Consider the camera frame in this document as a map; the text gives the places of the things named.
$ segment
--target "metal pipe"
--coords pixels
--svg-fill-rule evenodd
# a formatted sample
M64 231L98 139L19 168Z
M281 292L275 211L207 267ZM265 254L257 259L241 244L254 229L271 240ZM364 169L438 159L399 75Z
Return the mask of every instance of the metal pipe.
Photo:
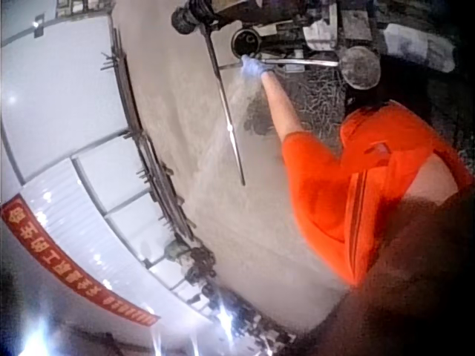
M221 79L220 67L217 63L216 53L214 51L213 42L211 40L211 32L204 24L201 25L200 29L201 29L201 33L203 34L203 37L206 40L206 46L208 48L209 58L211 59L214 76L216 77L217 87L220 91L221 103L223 104L224 114L226 116L226 126L227 126L226 128L229 132L229 139L231 140L232 149L235 152L236 164L237 164L237 168L239 169L239 174L240 174L240 182L242 185L246 185L246 180L244 178L244 172L243 172L243 165L240 161L238 144L236 143L235 129L232 124L231 111L229 110L228 99L226 98L226 92L224 91L223 80Z
M265 65L319 65L322 67L338 67L338 61L326 61L323 59L294 59L294 58L284 58L284 59L261 59ZM230 65L221 65L220 70L233 69L242 67L243 63L231 63Z

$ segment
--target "concrete floor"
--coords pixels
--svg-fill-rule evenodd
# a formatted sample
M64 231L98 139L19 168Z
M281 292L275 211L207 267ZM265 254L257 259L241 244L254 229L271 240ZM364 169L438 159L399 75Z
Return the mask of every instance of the concrete floor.
M345 287L298 233L278 138L243 128L259 83L232 70L224 79L247 179L245 188L240 185L204 41L170 25L183 1L117 0L114 24L128 54L140 117L174 171L195 234L216 254L220 282L283 326L309 329ZM213 35L220 63L236 60L229 49L235 28Z

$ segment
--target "hand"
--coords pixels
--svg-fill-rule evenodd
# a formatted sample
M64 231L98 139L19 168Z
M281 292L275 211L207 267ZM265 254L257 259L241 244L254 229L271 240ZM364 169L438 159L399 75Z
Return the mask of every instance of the hand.
M260 78L264 72L273 68L271 65L265 65L261 61L246 55L241 57L241 61L243 62L241 73L250 78Z

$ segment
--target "orange shirt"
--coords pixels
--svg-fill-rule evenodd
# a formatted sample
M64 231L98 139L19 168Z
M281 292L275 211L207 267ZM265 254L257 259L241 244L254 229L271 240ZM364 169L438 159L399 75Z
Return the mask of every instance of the orange shirt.
M358 284L388 214L431 154L444 161L459 189L473 177L449 144L396 102L352 113L340 134L340 159L304 132L286 137L282 153L301 233L340 277Z

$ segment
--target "equipment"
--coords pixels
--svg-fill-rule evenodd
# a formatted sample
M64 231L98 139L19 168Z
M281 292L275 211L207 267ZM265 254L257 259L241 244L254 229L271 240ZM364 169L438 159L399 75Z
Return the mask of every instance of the equipment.
M242 28L231 38L237 58L255 57L287 73L303 72L309 65L339 67L345 82L357 90L379 83L380 53L442 72L452 71L454 46L447 39L424 32L428 26L419 30L388 24L389 15L399 14L393 13L395 7L390 4L391 0L188 0L173 12L171 23L178 33L186 35L200 28L205 37L243 185L240 154L220 75L220 70L239 67L240 63L217 63L212 32L240 21ZM409 10L399 18L403 23L413 20Z
M217 63L212 32L241 21L242 28L231 40L232 52L239 59L243 55L267 55L270 57L262 59L264 63L284 66L287 71L303 71L305 65L337 67L337 17L336 0L188 0L171 15L178 33L186 35L199 28L205 38L242 185L246 180L220 75L221 70L239 67L240 63ZM272 33L262 36L259 31L265 26L270 26ZM323 58L316 58L322 51Z

